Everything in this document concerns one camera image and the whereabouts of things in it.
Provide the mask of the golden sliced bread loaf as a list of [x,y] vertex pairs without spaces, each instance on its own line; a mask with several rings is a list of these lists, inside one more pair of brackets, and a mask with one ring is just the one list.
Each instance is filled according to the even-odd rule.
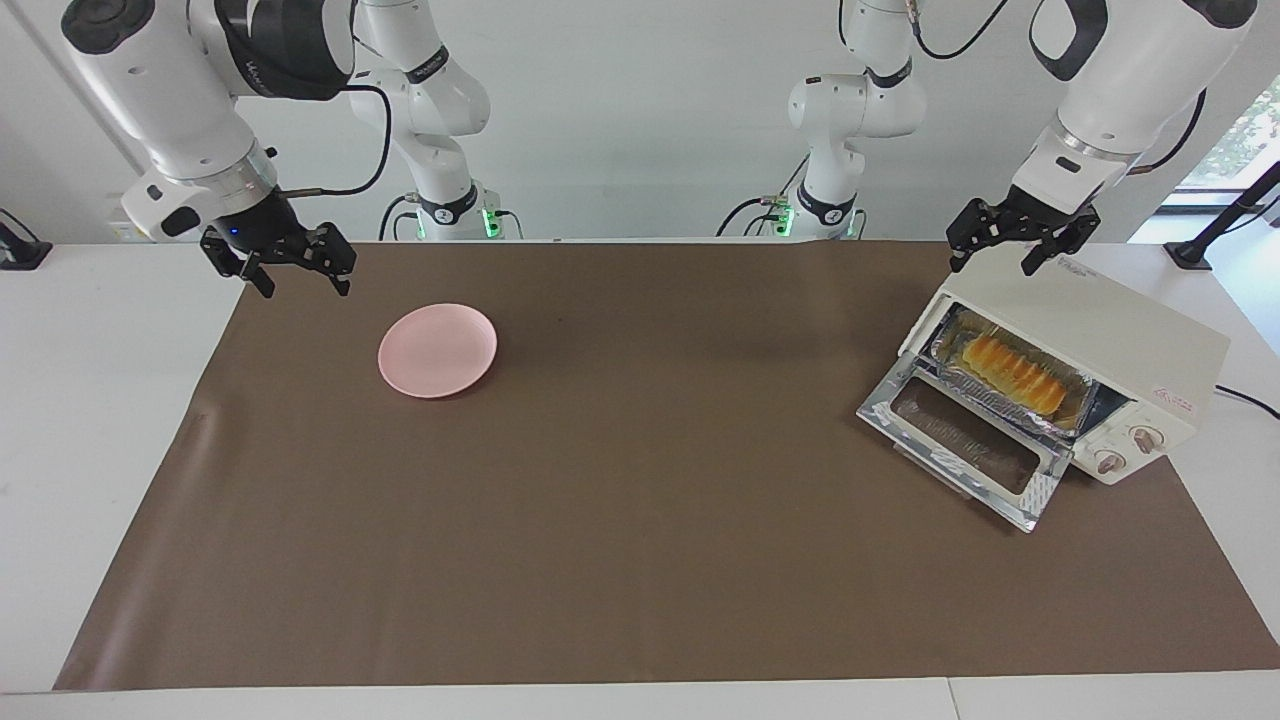
[[1056,414],[1066,397],[1065,384],[1050,369],[991,334],[965,345],[960,359],[984,383],[1041,416]]

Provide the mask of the cream toaster oven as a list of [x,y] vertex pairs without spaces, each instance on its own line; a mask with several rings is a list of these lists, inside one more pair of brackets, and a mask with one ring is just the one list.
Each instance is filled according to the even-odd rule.
[[[1123,405],[1083,425],[1073,461],[1096,480],[1117,484],[1197,434],[1229,340],[1070,255],[1025,277],[1028,251],[1027,243],[1001,243],[975,252],[938,287],[899,351],[923,354],[946,311],[961,304],[1089,374]],[[1132,441],[1133,427],[1161,430],[1167,452],[1143,455]],[[1125,457],[1121,475],[1094,477],[1100,450]]]

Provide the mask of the glass oven door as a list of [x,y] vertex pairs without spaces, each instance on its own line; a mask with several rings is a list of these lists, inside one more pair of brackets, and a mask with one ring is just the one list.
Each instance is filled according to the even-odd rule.
[[965,372],[905,354],[858,409],[895,447],[1024,533],[1073,460],[1068,438]]

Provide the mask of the pink round plate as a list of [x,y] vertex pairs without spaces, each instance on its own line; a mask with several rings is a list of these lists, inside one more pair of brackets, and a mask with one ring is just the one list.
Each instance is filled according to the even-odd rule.
[[433,304],[397,320],[378,348],[378,370],[411,398],[448,398],[479,383],[497,359],[493,322],[462,304]]

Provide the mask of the window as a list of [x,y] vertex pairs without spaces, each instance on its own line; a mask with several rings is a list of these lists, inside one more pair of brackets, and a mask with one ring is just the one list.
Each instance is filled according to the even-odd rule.
[[1280,76],[1235,120],[1175,192],[1243,191],[1276,160],[1280,160]]

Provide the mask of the brown table mat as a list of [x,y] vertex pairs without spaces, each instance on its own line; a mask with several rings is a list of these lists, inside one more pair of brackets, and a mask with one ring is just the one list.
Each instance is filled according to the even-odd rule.
[[[59,691],[1280,669],[1170,462],[1021,533],[856,418],[937,243],[367,245],[244,288]],[[499,347],[448,398],[406,314]]]

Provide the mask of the black clamp mount with pole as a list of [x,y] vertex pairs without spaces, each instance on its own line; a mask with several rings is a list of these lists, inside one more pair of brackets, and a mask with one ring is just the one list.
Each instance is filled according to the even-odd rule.
[[1212,243],[1220,237],[1243,229],[1258,217],[1280,206],[1280,159],[1235,201],[1225,206],[1193,240],[1170,242],[1164,251],[1175,266],[1184,272],[1211,272],[1207,259]]

